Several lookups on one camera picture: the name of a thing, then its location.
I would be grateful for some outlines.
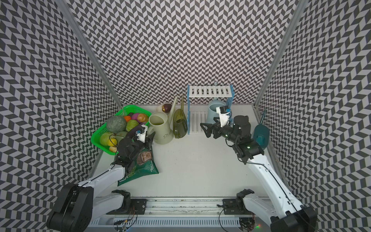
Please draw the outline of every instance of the mounting plate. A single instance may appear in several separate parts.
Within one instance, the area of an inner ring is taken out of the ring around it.
[[[251,215],[251,212],[248,210],[245,212],[238,210],[235,198],[223,199],[223,205],[227,206],[224,210],[225,215]]]
[[[134,206],[135,214],[138,214],[138,215],[144,215],[146,205],[147,205],[147,199],[131,199],[131,202],[130,202],[130,208],[132,208]],[[116,210],[112,210],[111,212],[108,212],[107,214],[108,215],[113,215],[113,214],[115,214],[115,215],[129,215],[129,213],[128,212],[123,212],[120,209],[116,209]]]

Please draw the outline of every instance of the chevron patterned wall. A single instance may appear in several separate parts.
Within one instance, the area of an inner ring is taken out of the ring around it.
[[[297,2],[67,0],[123,104],[172,102],[215,81],[254,103]]]
[[[52,0],[0,4],[0,231],[40,231],[118,108]]]
[[[371,1],[310,1],[259,110],[322,231],[371,231]]]

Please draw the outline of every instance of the cantaloupe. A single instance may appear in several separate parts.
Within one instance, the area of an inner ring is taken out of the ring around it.
[[[119,115],[114,115],[107,120],[106,128],[109,132],[118,133],[126,128],[126,120]]]

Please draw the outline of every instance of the white shelf rack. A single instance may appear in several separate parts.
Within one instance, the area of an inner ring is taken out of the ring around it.
[[[233,85],[226,86],[188,86],[188,134],[204,134],[200,123],[206,121],[207,111],[190,111],[190,98],[228,98],[227,105],[232,105],[234,97]]]
[[[189,85],[189,98],[230,98],[233,88],[230,86],[192,86]]]

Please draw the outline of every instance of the purple fruit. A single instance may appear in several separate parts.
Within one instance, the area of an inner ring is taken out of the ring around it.
[[[165,103],[163,106],[162,106],[162,111],[165,112],[165,113],[169,113],[170,110],[171,110],[171,104],[170,103]]]
[[[133,114],[133,116],[131,116],[131,119],[137,120],[138,119],[138,115],[139,115],[139,113]]]

